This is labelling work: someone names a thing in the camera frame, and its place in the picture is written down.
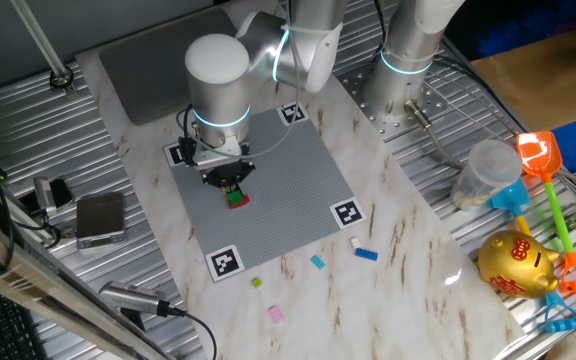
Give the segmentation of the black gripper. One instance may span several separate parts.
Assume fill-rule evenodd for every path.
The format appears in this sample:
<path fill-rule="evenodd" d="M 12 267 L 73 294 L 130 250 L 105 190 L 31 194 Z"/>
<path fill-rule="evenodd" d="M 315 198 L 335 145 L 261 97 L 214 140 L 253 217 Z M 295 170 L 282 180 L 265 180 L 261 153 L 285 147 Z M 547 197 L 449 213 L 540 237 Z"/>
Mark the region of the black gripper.
<path fill-rule="evenodd" d="M 253 162 L 238 161 L 211 168 L 202 173 L 202 181 L 220 189 L 222 192 L 240 190 L 240 184 L 256 169 Z"/>

